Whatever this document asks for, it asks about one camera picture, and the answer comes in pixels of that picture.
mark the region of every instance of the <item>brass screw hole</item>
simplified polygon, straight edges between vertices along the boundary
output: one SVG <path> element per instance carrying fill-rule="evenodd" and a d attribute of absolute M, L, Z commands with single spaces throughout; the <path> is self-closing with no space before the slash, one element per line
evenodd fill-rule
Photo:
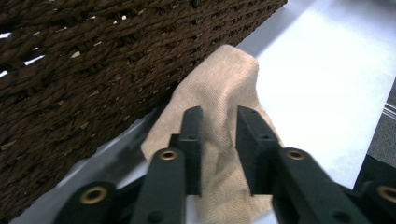
<path fill-rule="evenodd" d="M 103 187 L 93 187 L 81 194 L 81 203 L 93 204 L 101 202 L 107 196 L 107 190 Z"/>
<path fill-rule="evenodd" d="M 377 190 L 378 194 L 381 195 L 382 198 L 396 203 L 396 189 L 387 186 L 380 186 Z"/>
<path fill-rule="evenodd" d="M 292 160 L 301 161 L 305 158 L 305 155 L 299 151 L 290 150 L 286 155 Z"/>
<path fill-rule="evenodd" d="M 175 151 L 165 151 L 163 153 L 161 153 L 160 158 L 164 161 L 171 161 L 174 160 L 177 157 L 177 153 Z"/>

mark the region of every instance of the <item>wicker basket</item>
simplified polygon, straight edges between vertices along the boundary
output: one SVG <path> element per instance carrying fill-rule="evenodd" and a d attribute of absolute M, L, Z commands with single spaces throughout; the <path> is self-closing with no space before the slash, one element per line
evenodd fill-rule
<path fill-rule="evenodd" d="M 0 2 L 0 34 L 10 33 L 0 38 L 0 219 L 19 215 L 286 0 L 196 3 Z"/>

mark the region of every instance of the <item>woven rope texture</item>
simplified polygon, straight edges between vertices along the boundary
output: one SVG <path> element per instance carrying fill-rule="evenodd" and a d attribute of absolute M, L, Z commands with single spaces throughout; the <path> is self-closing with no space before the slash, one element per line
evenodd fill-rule
<path fill-rule="evenodd" d="M 0 1 L 0 219 L 18 216 L 285 3 Z"/>

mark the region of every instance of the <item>beige cloth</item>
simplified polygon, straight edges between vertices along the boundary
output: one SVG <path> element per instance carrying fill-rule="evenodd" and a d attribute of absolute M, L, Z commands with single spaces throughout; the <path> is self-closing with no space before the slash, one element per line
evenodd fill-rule
<path fill-rule="evenodd" d="M 250 223 L 271 208 L 270 196 L 250 197 L 235 145 L 238 105 L 262 110 L 256 93 L 257 61 L 240 49 L 222 46 L 195 68 L 176 88 L 142 145 L 148 160 L 167 147 L 172 133 L 180 132 L 185 110 L 204 110 L 202 198 L 195 198 L 203 223 Z"/>

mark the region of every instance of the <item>white table surface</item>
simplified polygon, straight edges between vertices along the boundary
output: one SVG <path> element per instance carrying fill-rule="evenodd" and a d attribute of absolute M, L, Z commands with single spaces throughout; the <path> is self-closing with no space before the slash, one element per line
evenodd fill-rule
<path fill-rule="evenodd" d="M 259 99 L 285 146 L 308 151 L 333 181 L 349 188 L 396 76 L 392 1 L 290 0 L 238 45 L 260 64 Z M 106 153 L 74 170 L 97 162 L 99 154 Z M 147 168 L 143 162 L 118 187 Z M 63 181 L 57 189 L 65 186 Z M 56 193 L 41 197 L 12 223 L 50 223 L 53 217 L 43 210 L 60 206 L 52 198 Z M 187 200 L 187 223 L 199 223 L 193 198 Z M 269 212 L 254 223 L 277 222 Z"/>

